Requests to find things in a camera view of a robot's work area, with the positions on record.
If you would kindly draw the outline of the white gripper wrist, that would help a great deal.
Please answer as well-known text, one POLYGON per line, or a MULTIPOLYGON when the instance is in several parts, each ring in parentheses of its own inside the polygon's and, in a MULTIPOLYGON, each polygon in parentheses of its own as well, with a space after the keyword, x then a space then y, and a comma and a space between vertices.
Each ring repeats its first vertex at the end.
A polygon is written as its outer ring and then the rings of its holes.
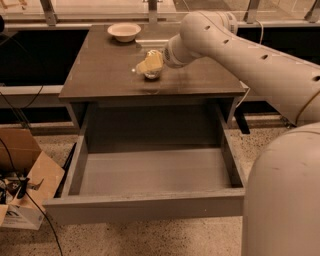
POLYGON ((165 44, 162 53, 158 50, 147 52, 145 59, 135 67, 137 74, 146 74, 149 72, 158 72, 163 68, 164 63, 170 68, 182 68, 195 60, 195 57, 185 47, 179 34, 170 38, 165 44))

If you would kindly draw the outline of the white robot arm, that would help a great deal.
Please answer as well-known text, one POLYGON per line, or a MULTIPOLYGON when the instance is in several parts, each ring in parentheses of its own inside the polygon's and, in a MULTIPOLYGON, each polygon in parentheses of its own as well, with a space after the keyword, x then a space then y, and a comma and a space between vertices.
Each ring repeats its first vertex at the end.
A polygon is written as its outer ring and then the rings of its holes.
POLYGON ((238 37, 229 12, 197 11, 136 71, 180 68, 200 57, 217 61, 295 126, 252 166, 242 256, 320 256, 320 66, 238 37))

